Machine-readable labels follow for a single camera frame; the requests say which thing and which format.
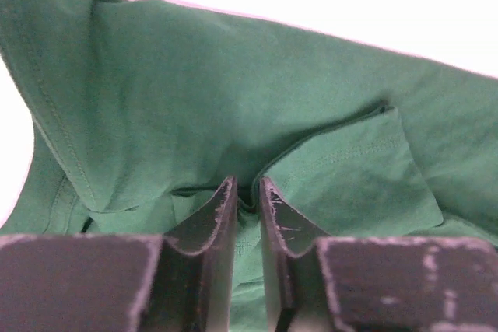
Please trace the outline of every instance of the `green shirt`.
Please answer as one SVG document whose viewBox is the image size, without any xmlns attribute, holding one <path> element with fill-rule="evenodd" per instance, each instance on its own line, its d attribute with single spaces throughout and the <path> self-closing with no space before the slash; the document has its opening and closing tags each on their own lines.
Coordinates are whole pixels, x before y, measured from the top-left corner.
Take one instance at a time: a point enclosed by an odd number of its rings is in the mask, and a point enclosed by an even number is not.
<svg viewBox="0 0 498 332">
<path fill-rule="evenodd" d="M 163 0 L 0 0 L 33 115 L 1 234 L 162 233 L 240 185 L 231 330 L 266 329 L 255 185 L 335 236 L 498 246 L 498 81 Z"/>
</svg>

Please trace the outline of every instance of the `green cloth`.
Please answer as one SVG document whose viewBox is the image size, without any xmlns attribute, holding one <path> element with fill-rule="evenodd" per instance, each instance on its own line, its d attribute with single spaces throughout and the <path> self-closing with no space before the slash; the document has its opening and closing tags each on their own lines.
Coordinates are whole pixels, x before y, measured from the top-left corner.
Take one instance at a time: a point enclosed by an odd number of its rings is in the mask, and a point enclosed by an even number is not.
<svg viewBox="0 0 498 332">
<path fill-rule="evenodd" d="M 163 0 L 0 0 L 35 153 L 1 234 L 162 233 L 234 175 L 231 330 L 266 330 L 256 182 L 331 235 L 498 246 L 498 81 Z"/>
</svg>

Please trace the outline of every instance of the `folded fabric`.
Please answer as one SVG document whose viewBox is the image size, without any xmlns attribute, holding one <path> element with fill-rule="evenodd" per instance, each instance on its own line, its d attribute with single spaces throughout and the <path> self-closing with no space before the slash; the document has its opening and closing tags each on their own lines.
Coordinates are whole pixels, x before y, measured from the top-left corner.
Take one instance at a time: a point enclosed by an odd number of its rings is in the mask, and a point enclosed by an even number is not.
<svg viewBox="0 0 498 332">
<path fill-rule="evenodd" d="M 161 233 L 228 175 L 231 330 L 265 329 L 258 179 L 332 235 L 498 246 L 498 80 L 163 0 L 0 0 L 35 153 L 0 234 Z"/>
</svg>

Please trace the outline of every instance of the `green fabric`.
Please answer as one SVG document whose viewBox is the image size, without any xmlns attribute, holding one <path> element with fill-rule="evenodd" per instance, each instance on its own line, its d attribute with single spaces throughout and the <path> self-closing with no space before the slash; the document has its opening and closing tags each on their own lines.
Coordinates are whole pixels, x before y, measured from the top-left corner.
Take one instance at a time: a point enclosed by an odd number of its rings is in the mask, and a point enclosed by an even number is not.
<svg viewBox="0 0 498 332">
<path fill-rule="evenodd" d="M 167 232 L 228 175 L 240 195 L 231 330 L 265 330 L 270 176 L 333 235 L 498 246 L 498 81 L 163 0 L 0 0 L 35 154 L 1 234 Z"/>
</svg>

